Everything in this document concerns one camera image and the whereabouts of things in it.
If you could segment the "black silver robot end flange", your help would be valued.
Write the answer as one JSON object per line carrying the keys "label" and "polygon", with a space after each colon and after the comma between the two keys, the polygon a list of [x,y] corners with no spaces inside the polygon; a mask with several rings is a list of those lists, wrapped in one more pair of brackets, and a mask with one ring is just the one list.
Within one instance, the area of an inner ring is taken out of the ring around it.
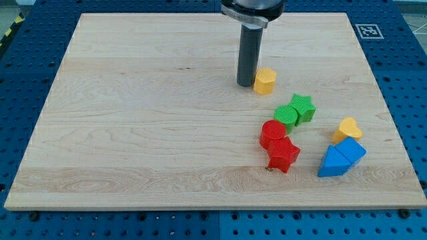
{"label": "black silver robot end flange", "polygon": [[286,6],[286,0],[221,0],[221,13],[252,29],[266,29]]}

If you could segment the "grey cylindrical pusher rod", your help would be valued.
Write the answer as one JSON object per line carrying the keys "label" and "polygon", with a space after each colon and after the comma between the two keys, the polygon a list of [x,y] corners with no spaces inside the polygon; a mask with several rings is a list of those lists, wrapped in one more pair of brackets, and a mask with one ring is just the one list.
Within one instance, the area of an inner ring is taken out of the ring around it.
{"label": "grey cylindrical pusher rod", "polygon": [[252,29],[245,25],[241,27],[236,80],[242,87],[251,87],[254,84],[262,33],[262,28]]}

